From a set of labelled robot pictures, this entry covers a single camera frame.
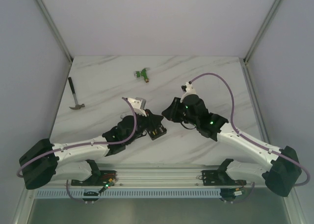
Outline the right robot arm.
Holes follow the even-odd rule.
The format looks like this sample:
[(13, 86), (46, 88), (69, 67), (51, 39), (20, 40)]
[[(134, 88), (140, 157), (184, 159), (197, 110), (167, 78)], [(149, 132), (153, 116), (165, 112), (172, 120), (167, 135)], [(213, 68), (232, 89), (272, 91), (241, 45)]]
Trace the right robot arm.
[(232, 180), (258, 181), (275, 194), (287, 197), (302, 173), (293, 148), (286, 146), (281, 149), (246, 133), (236, 132), (226, 118), (209, 112), (196, 94), (183, 99), (174, 98), (162, 115), (175, 123), (192, 124), (202, 136), (233, 146), (251, 156), (254, 164), (241, 165), (232, 161), (220, 169), (217, 178), (222, 184), (229, 184)]

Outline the black fuse box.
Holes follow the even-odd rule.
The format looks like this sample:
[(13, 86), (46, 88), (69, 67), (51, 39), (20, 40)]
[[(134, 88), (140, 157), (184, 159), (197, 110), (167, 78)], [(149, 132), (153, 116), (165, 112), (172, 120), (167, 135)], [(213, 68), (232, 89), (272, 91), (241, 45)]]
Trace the black fuse box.
[(152, 141), (160, 138), (167, 133), (167, 129), (162, 124), (156, 126), (151, 125), (146, 129), (146, 131)]

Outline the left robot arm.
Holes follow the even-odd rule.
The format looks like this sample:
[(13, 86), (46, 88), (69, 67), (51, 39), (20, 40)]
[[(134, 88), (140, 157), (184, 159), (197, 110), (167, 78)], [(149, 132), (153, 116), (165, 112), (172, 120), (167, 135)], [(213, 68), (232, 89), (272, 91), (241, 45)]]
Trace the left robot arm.
[(145, 115), (125, 116), (111, 130), (87, 141), (52, 144), (48, 138), (38, 141), (23, 156), (18, 172), (28, 190), (56, 180), (77, 180), (89, 186), (99, 183), (101, 172), (97, 161), (116, 155), (136, 139), (149, 135), (152, 140), (166, 133), (163, 116), (149, 109)]

